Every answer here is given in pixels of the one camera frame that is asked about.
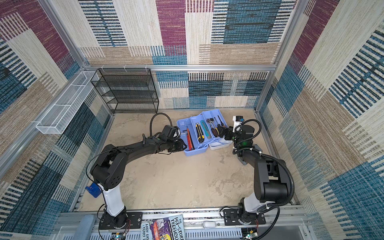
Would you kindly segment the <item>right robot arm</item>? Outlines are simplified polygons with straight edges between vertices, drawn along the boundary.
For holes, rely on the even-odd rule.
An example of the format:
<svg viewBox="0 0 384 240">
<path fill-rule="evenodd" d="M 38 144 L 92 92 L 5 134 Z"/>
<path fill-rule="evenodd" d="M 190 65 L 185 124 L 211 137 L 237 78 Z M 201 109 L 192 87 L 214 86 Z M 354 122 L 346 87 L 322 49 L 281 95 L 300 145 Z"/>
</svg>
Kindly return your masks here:
<svg viewBox="0 0 384 240">
<path fill-rule="evenodd" d="M 286 162 L 263 153 L 253 142 L 262 131 L 260 121 L 236 116 L 234 126 L 220 124 L 217 129 L 220 137 L 233 142 L 233 155 L 254 168 L 253 193 L 238 204 L 240 223 L 249 224 L 260 215 L 289 204 L 295 193 L 295 183 Z"/>
</svg>

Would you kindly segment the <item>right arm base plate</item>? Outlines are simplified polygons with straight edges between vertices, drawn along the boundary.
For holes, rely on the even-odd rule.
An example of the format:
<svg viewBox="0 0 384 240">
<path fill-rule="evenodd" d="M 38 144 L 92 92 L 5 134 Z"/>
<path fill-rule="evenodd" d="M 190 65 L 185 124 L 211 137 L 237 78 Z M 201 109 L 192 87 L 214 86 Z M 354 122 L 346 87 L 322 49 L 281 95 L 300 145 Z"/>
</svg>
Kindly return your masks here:
<svg viewBox="0 0 384 240">
<path fill-rule="evenodd" d="M 221 216 L 224 218 L 226 226 L 237 225 L 264 225 L 266 219 L 261 214 L 255 213 L 241 213 L 239 215 L 237 209 L 224 208 L 220 211 Z"/>
</svg>

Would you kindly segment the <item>black hex key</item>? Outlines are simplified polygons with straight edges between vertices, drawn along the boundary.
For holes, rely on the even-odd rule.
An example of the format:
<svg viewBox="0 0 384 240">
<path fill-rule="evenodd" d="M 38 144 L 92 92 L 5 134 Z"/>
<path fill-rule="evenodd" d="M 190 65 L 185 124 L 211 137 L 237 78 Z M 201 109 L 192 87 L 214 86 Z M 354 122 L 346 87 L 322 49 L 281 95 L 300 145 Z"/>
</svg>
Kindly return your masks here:
<svg viewBox="0 0 384 240">
<path fill-rule="evenodd" d="M 189 129 L 187 129 L 187 132 L 188 132 L 188 136 L 189 136 L 189 142 L 191 144 L 191 150 L 190 151 L 195 150 L 195 146 L 194 146 L 194 143 L 193 143 L 191 132 L 190 132 Z"/>
</svg>

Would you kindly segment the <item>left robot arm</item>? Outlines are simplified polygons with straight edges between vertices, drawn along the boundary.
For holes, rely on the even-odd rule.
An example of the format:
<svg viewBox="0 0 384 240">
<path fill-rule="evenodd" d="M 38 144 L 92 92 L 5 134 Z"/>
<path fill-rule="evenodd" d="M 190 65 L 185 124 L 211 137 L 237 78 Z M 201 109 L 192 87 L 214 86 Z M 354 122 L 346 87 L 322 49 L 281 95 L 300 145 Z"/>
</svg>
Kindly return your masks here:
<svg viewBox="0 0 384 240">
<path fill-rule="evenodd" d="M 169 120 L 161 132 L 153 134 L 152 126 L 155 117 L 163 115 Z M 86 167 L 86 176 L 101 190 L 105 210 L 101 223 L 113 229 L 128 226 L 127 208 L 122 200 L 120 184 L 123 180 L 126 165 L 139 158 L 176 152 L 182 152 L 187 145 L 181 138 L 181 130 L 174 126 L 171 118 L 165 113 L 156 113 L 150 121 L 150 136 L 142 135 L 143 140 L 125 146 L 107 145 L 92 160 L 92 166 Z"/>
</svg>

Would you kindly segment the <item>red handled pliers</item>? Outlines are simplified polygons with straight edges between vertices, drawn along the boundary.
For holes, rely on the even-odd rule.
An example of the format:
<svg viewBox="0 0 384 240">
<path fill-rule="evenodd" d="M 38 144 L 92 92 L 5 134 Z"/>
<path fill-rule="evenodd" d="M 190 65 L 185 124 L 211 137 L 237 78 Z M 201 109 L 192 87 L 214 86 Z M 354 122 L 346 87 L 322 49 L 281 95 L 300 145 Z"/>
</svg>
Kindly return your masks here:
<svg viewBox="0 0 384 240">
<path fill-rule="evenodd" d="M 218 133 L 218 130 L 214 126 L 213 119 L 212 118 L 208 118 L 207 119 L 207 123 L 210 125 L 211 132 L 213 133 L 214 137 L 215 138 L 219 137 L 219 133 Z"/>
</svg>

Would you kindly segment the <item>red hex key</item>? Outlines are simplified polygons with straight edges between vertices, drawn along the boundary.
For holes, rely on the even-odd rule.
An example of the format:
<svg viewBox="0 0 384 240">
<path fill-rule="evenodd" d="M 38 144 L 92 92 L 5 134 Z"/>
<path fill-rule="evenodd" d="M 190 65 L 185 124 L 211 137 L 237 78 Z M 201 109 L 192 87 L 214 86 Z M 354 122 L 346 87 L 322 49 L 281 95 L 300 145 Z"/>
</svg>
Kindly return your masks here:
<svg viewBox="0 0 384 240">
<path fill-rule="evenodd" d="M 189 151 L 194 150 L 195 148 L 194 148 L 193 140 L 191 138 L 191 133 L 188 128 L 187 128 L 187 140 L 188 140 Z"/>
</svg>

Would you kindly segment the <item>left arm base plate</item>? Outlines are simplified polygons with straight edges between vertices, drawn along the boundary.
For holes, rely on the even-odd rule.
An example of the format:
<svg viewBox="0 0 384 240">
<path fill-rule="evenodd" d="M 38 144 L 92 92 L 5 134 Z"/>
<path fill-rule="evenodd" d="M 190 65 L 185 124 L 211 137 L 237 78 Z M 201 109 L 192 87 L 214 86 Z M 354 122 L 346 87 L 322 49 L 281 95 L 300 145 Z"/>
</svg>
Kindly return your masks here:
<svg viewBox="0 0 384 240">
<path fill-rule="evenodd" d="M 105 212 L 99 223 L 100 230 L 140 229 L 143 212 L 125 212 L 116 217 Z"/>
</svg>

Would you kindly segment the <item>white and blue toolbox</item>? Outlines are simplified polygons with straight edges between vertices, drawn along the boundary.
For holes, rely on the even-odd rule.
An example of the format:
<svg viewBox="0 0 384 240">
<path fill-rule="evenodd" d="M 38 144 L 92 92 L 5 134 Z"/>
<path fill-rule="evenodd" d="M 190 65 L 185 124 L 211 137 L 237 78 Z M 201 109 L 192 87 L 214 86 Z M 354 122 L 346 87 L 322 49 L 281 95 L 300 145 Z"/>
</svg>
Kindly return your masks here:
<svg viewBox="0 0 384 240">
<path fill-rule="evenodd" d="M 185 144 L 187 145 L 187 148 L 184 150 L 184 153 L 187 157 L 191 157 L 194 155 L 202 154 L 205 153 L 207 149 L 211 150 L 218 150 L 224 147 L 228 147 L 232 142 L 231 141 L 226 141 L 224 138 L 215 138 L 213 133 L 211 132 L 210 125 L 207 123 L 208 118 L 213 118 L 214 117 L 218 120 L 220 123 L 220 120 L 218 118 L 220 116 L 221 120 L 223 121 L 225 127 L 227 126 L 227 123 L 224 119 L 224 116 L 222 115 L 221 111 L 218 109 L 210 110 L 210 111 L 204 111 L 201 114 L 193 117 L 189 117 L 186 119 L 180 119 L 177 121 L 177 127 L 181 131 L 181 139 L 184 140 Z M 208 129 L 210 131 L 210 134 L 212 136 L 211 139 L 207 139 L 206 134 L 202 128 L 201 121 L 204 120 L 208 126 Z M 205 141 L 201 144 L 198 141 L 198 134 L 196 130 L 196 123 L 201 125 L 202 131 L 204 133 Z M 189 146 L 188 146 L 188 140 L 187 140 L 187 128 L 190 130 L 193 143 L 195 146 L 195 150 L 189 151 Z"/>
</svg>

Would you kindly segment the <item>yellow black utility knife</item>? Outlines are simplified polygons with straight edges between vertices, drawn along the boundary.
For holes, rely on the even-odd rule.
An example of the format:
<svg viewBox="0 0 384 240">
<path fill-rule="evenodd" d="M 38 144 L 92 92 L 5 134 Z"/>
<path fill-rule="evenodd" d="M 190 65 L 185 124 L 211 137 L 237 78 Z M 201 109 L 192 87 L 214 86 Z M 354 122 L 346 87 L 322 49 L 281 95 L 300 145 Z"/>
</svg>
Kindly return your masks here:
<svg viewBox="0 0 384 240">
<path fill-rule="evenodd" d="M 196 123 L 196 130 L 197 130 L 197 134 L 198 134 L 198 141 L 199 143 L 203 143 L 205 141 L 205 137 L 204 137 L 204 133 L 202 131 L 202 128 L 201 128 L 201 125 Z"/>
</svg>

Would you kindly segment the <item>teal utility knife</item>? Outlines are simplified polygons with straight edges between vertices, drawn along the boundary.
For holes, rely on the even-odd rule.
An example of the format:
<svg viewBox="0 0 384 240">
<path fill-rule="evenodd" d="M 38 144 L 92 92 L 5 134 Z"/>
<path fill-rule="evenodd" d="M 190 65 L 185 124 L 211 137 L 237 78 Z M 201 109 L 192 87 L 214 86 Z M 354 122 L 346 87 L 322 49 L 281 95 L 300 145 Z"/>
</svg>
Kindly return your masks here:
<svg viewBox="0 0 384 240">
<path fill-rule="evenodd" d="M 212 136 L 211 136 L 210 131 L 208 129 L 208 126 L 207 126 L 207 124 L 206 124 L 206 122 L 204 120 L 201 121 L 201 125 L 202 125 L 202 128 L 203 128 L 203 130 L 204 130 L 204 132 L 206 134 L 207 139 L 211 139 Z"/>
</svg>

